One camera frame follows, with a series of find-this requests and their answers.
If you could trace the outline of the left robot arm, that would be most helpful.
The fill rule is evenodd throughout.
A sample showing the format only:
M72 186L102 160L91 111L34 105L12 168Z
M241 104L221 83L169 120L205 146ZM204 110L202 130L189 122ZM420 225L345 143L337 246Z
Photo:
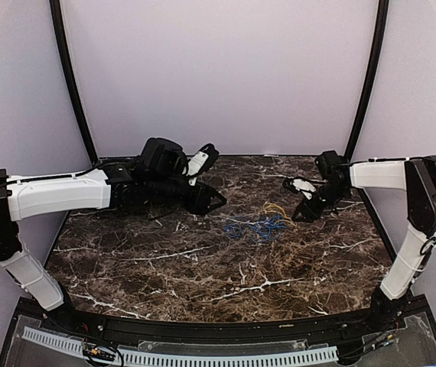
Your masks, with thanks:
M166 138L149 138L140 155L100 161L86 171L44 176L10 176L0 169L0 265L65 333L81 327L69 297L19 238L18 222L75 209L126 209L150 202L172 203L204 216L226 205L215 188L198 181L219 157L204 145L188 157Z

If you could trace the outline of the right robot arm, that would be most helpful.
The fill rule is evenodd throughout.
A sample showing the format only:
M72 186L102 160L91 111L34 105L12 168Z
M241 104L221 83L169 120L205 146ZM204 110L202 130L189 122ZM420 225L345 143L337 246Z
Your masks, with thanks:
M285 189L304 198L295 208L294 222L314 222L324 210L333 209L353 188L402 190L406 194L408 229L392 267L377 287L363 324L379 332L393 318L387 303L402 299L418 274L423 272L436 247L436 155L407 158L373 158L350 162L335 151L315 159L319 181L304 177L286 178Z

